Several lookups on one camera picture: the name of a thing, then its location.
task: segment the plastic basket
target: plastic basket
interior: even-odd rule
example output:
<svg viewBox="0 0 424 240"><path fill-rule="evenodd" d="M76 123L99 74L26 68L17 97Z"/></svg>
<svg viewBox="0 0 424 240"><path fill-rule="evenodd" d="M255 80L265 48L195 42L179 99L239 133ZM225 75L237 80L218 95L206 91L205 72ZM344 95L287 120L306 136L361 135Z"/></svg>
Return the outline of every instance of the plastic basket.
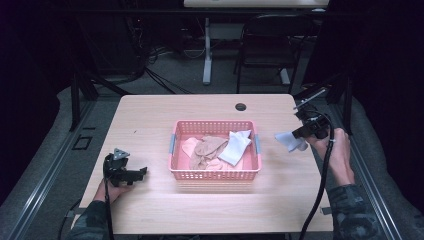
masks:
<svg viewBox="0 0 424 240"><path fill-rule="evenodd" d="M246 148L241 170L190 170L190 157L182 144L190 137L205 135L228 138L229 132L251 130L251 144ZM260 145L252 121L177 121L171 136L169 170L177 180L253 180L262 167Z"/></svg>

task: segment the human hand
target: human hand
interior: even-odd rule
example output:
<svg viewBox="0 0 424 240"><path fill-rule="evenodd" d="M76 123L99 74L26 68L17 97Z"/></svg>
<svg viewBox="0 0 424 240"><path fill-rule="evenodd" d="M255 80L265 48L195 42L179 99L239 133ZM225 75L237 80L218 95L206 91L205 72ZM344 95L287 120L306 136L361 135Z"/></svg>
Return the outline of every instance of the human hand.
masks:
<svg viewBox="0 0 424 240"><path fill-rule="evenodd" d="M125 185L125 186L115 187L110 181L108 181L107 183L108 183L107 189L109 193L110 203L113 203L122 193L131 191L134 188L134 185ZM97 192L94 195L93 201L106 202L105 196L106 196L105 181L104 179L102 179L102 181L100 181L99 187L97 188Z"/></svg>
<svg viewBox="0 0 424 240"><path fill-rule="evenodd" d="M349 135L341 128L334 129L333 149L330 155L329 167L334 174L336 182L339 186L354 184L355 177L350 167L350 140ZM321 159L324 159L325 152L329 142L329 137L317 139L309 137L305 139L312 147L314 147Z"/></svg>

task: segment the person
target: person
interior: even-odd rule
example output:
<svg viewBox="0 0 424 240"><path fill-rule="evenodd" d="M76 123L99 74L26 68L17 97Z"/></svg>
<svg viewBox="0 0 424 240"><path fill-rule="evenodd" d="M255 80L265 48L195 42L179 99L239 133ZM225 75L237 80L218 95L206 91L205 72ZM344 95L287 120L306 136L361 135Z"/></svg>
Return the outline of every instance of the person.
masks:
<svg viewBox="0 0 424 240"><path fill-rule="evenodd" d="M348 134L343 129L336 128L334 139L329 169L337 187L328 191L333 216L333 239L385 239L375 213L355 184L355 174L350 166ZM324 159L329 138L309 137L305 140ZM114 187L108 182L110 202L113 203L121 194L131 189L130 186ZM104 181L100 183L93 201L76 221L66 239L108 239Z"/></svg>

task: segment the camouflage sleeve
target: camouflage sleeve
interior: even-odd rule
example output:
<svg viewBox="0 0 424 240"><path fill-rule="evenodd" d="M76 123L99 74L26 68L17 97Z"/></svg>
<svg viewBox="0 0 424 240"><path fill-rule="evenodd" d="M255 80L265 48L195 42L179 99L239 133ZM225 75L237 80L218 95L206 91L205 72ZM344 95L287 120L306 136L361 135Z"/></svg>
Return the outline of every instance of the camouflage sleeve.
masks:
<svg viewBox="0 0 424 240"><path fill-rule="evenodd" d="M67 240L108 238L106 203L102 201L91 202L66 236Z"/></svg>
<svg viewBox="0 0 424 240"><path fill-rule="evenodd" d="M364 201L357 185L328 192L333 215L334 239L386 239L371 205Z"/></svg>

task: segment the table top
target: table top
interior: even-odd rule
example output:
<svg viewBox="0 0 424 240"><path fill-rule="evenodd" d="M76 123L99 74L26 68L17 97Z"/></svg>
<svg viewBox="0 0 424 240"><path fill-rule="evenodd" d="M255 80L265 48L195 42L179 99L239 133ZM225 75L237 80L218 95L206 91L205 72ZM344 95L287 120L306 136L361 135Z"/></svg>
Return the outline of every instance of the table top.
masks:
<svg viewBox="0 0 424 240"><path fill-rule="evenodd" d="M235 105L243 103L246 110ZM104 158L129 152L127 169L148 167L143 181L112 205L115 234L300 232L318 192L312 151L288 153L274 134L301 126L287 94L130 95L116 110L80 207L91 202ZM250 120L256 124L262 169L250 182L178 182L168 169L178 120ZM332 231L324 193L308 231Z"/></svg>
<svg viewBox="0 0 424 240"><path fill-rule="evenodd" d="M194 8L325 8L329 0L184 0Z"/></svg>

